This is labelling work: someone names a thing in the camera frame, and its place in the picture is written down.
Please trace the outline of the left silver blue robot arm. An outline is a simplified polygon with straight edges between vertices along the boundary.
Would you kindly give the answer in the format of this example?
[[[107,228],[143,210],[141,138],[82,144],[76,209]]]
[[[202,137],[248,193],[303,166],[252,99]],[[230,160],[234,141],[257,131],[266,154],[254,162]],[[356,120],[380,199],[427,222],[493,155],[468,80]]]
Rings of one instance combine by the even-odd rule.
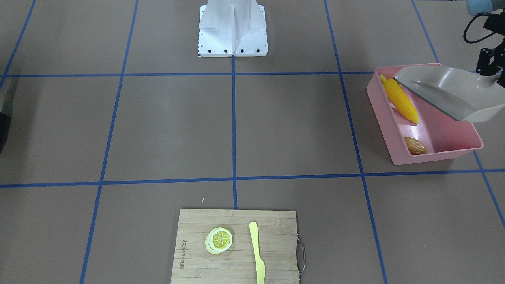
[[[473,18],[469,21],[463,32],[463,40],[468,44],[479,43],[495,34],[505,36],[505,4],[503,0],[467,0],[466,7],[468,14]],[[478,39],[467,39],[469,27],[478,17],[487,17],[483,28],[491,31],[490,34]],[[484,47],[479,52],[475,71],[482,76],[498,75],[496,83],[502,88],[505,86],[505,40],[493,48]]]

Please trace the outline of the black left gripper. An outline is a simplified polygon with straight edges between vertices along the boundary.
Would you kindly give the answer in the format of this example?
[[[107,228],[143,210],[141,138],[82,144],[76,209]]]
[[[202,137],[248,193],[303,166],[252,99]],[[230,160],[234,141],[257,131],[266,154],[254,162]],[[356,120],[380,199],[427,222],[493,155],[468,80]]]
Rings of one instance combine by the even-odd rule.
[[[504,20],[505,13],[502,11],[499,14],[491,13],[478,13],[476,16],[486,17],[486,21],[483,24],[483,28],[491,31],[490,34],[484,36],[477,40],[479,43],[487,38],[494,35],[504,36]],[[505,39],[503,38],[501,43],[496,47],[483,47],[480,51],[476,72],[482,76],[494,76],[498,75],[497,83],[500,86],[504,86],[504,68],[505,68]]]

